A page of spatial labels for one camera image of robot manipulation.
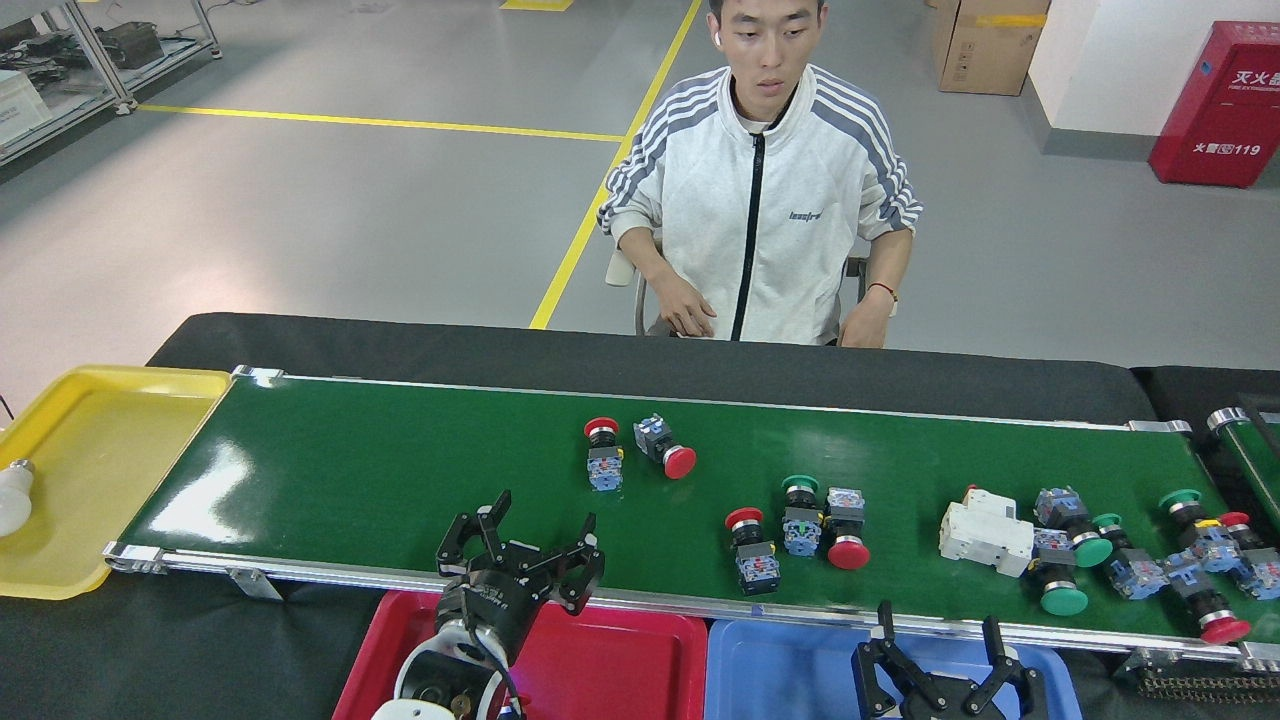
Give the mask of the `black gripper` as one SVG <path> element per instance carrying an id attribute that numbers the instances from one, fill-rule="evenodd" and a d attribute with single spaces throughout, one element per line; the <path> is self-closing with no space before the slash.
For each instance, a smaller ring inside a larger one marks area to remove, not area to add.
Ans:
<path id="1" fill-rule="evenodd" d="M 477 633 L 486 629 L 506 660 L 515 661 L 547 598 L 570 615 L 581 614 L 603 577 L 605 555 L 598 547 L 596 515 L 590 512 L 580 537 L 554 548 L 549 570 L 535 570 L 545 557 L 540 548 L 504 546 L 498 536 L 511 502 L 511 492 L 503 489 L 493 503 L 458 514 L 436 551 L 436 565 L 451 579 L 440 597 L 440 625 L 461 621 Z M 475 538 L 484 552 L 468 561 L 465 548 Z"/>

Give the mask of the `person's left hand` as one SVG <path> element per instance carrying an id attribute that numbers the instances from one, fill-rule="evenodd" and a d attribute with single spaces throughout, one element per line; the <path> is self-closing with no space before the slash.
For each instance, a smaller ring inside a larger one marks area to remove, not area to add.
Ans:
<path id="1" fill-rule="evenodd" d="M 844 348 L 883 348 L 896 300 L 884 287 L 868 288 L 861 301 L 845 316 L 837 346 Z"/>

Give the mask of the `person's right hand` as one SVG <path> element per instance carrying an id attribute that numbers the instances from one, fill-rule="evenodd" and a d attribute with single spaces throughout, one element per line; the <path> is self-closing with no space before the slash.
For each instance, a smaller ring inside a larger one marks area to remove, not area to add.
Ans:
<path id="1" fill-rule="evenodd" d="M 703 293 L 675 270 L 659 272 L 650 287 L 659 301 L 659 318 L 682 337 L 713 338 L 716 310 Z"/>

